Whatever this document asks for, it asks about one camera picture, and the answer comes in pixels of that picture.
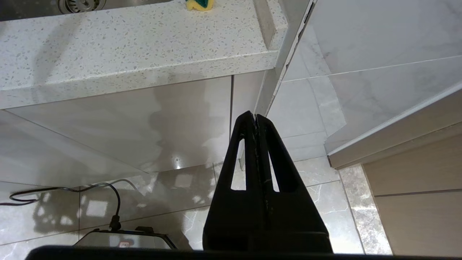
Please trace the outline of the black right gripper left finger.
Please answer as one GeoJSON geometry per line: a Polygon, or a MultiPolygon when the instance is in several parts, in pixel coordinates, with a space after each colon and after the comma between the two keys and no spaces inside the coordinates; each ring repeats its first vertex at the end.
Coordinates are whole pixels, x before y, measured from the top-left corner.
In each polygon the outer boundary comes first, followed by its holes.
{"type": "Polygon", "coordinates": [[[256,123],[250,111],[237,117],[203,231],[204,250],[247,251],[265,226],[256,123]],[[245,190],[231,187],[240,141],[245,148],[245,190]]]}

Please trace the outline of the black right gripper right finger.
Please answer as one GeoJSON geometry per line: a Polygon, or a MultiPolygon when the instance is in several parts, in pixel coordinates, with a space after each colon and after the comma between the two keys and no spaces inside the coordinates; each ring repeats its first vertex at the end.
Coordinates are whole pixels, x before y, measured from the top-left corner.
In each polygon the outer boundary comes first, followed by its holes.
{"type": "Polygon", "coordinates": [[[275,125],[256,116],[261,186],[270,247],[332,253],[330,235],[275,125]]]}

